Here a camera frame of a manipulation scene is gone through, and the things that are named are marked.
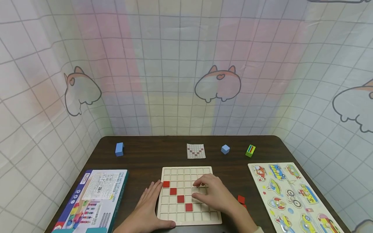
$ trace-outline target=wooden grid board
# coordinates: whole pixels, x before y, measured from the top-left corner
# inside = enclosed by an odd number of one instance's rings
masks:
[[[278,233],[344,233],[294,163],[249,163]]]
[[[205,147],[203,144],[187,144],[188,159],[206,158]]]
[[[212,168],[207,166],[162,168],[163,188],[159,195],[157,217],[175,221],[176,226],[221,224],[219,211],[192,198],[192,193],[209,192],[207,185],[197,188],[193,183],[203,174],[210,173]]]

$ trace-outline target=green block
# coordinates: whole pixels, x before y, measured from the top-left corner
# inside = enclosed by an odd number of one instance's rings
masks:
[[[250,145],[250,146],[247,148],[247,151],[246,151],[245,155],[246,155],[247,157],[251,158],[252,155],[253,155],[253,153],[254,153],[254,151],[255,151],[255,148],[256,148],[255,146]]]

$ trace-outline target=wooden table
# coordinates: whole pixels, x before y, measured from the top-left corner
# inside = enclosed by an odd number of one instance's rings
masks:
[[[124,142],[125,145],[124,156],[122,157],[116,157],[114,153],[118,142]],[[186,157],[187,143],[204,144],[206,159],[188,160]],[[227,155],[220,151],[224,144],[231,148]],[[245,156],[245,151],[250,144],[256,146],[252,158]],[[270,162],[294,162],[342,230],[346,233],[350,232],[286,146],[276,136],[104,137],[97,144],[46,232],[51,232],[53,229],[68,199],[87,169],[128,169],[129,171],[129,179],[115,221],[116,228],[135,208],[145,187],[148,187],[151,181],[157,181],[161,178],[162,167],[212,166],[214,174],[220,177],[234,196],[242,195],[246,197],[247,209],[255,223],[261,226],[265,233],[275,233],[273,224],[247,167],[248,163]],[[222,226],[219,225],[219,232],[235,232],[230,219],[223,214],[222,219],[223,224]],[[198,230],[195,227],[193,232],[206,232],[206,227],[211,226],[204,227],[203,230]]]

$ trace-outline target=car illustration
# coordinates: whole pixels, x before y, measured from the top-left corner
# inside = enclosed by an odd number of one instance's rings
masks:
[[[282,173],[280,166],[278,166],[277,164],[271,164],[268,166],[269,166],[269,169],[272,171],[273,176],[276,179],[278,179],[279,181],[283,181],[286,179],[286,176],[285,174]]]
[[[341,233],[335,226],[334,222],[325,214],[319,214],[319,217],[317,219],[322,223],[320,224],[320,227],[323,229],[324,232],[328,232],[326,231],[326,228],[329,228],[333,233]]]
[[[286,209],[286,203],[276,196],[269,200],[268,205],[279,210]]]
[[[281,195],[281,188],[280,188],[280,186],[272,178],[269,180],[269,186],[267,187],[267,189],[274,191],[278,195]]]
[[[302,220],[300,221],[300,225],[301,225],[302,231],[304,231],[305,233],[317,233],[311,223],[310,217],[308,217],[305,214],[302,214]]]
[[[298,170],[293,165],[291,165],[291,164],[287,165],[286,169],[289,171],[289,173],[292,176],[295,176],[297,179],[301,178]]]
[[[289,203],[293,204],[297,208],[302,207],[302,204],[295,198],[295,193],[292,190],[290,189],[286,190],[286,196],[289,198],[288,199]]]
[[[258,178],[259,182],[266,181],[267,172],[263,167],[258,166],[258,165],[253,166],[253,172],[256,176],[259,176]]]
[[[317,199],[316,195],[312,192],[310,187],[308,187],[307,185],[304,185],[304,184],[300,184],[300,186],[301,186],[302,189],[298,190],[298,194],[305,197],[308,204],[313,205],[313,204],[317,204],[319,202],[319,200]]]
[[[284,233],[295,233],[295,231],[291,228],[291,222],[289,221],[289,218],[286,217],[285,215],[278,216],[276,218],[276,222],[280,224],[281,230]]]

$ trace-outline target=red block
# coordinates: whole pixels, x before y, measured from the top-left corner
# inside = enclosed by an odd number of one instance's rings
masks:
[[[177,188],[170,188],[170,195],[176,195],[177,190]]]
[[[192,212],[193,211],[193,204],[192,203],[185,204],[185,211],[186,212]]]
[[[184,203],[184,195],[178,196],[178,203]]]
[[[164,188],[169,188],[170,187],[170,182],[169,181],[163,181],[163,187]]]
[[[244,198],[243,196],[238,195],[237,200],[238,200],[238,202],[241,203],[241,204],[244,204],[244,203],[245,203],[245,198]]]

